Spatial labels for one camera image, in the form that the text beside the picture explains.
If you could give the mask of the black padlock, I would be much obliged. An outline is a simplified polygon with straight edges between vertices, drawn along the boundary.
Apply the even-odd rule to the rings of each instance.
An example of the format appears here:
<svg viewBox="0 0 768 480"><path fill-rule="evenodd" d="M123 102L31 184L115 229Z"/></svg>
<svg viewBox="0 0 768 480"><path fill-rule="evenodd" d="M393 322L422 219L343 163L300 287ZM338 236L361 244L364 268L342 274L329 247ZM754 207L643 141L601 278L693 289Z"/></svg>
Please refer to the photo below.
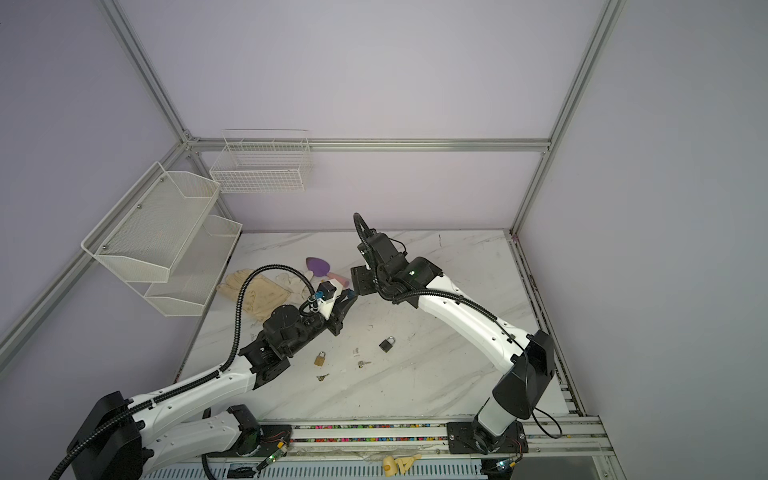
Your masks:
<svg viewBox="0 0 768 480"><path fill-rule="evenodd" d="M382 340L380 342L379 348L383 352L388 353L393 348L395 343L396 343L396 339L394 337L390 336L390 337L387 337L387 338L385 338L384 340Z"/></svg>

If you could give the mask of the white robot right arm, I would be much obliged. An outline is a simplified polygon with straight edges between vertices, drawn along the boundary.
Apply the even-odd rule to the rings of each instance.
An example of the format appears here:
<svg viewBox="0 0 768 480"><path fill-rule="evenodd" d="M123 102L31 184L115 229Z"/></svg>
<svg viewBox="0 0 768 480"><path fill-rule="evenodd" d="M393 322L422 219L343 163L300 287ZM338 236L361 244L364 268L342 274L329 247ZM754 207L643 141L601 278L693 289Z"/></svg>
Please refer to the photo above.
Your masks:
<svg viewBox="0 0 768 480"><path fill-rule="evenodd" d="M365 265L352 270L358 294L377 294L407 303L443 321L476 347L503 375L471 423L473 449L494 453L517 437L521 420L534 419L537 405L555 376L554 340L542 330L530 333L483 307L441 268L424 257L407 259L397 241L370 228L353 214Z"/></svg>

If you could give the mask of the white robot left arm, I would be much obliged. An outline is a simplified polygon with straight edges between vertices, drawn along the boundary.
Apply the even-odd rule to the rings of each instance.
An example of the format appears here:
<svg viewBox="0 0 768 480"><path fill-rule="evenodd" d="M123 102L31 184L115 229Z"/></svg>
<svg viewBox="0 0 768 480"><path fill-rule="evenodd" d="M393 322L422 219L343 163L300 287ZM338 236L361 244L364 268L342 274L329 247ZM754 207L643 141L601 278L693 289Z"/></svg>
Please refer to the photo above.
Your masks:
<svg viewBox="0 0 768 480"><path fill-rule="evenodd" d="M339 334L356 299L339 282L324 281L309 289L301 306L276 307L251 343L241 345L236 331L222 365L148 394L126 398L115 391L102 397L51 478L71 470L78 479L139 479L199 455L253 453L261 425L247 406L231 399L275 380L321 333Z"/></svg>

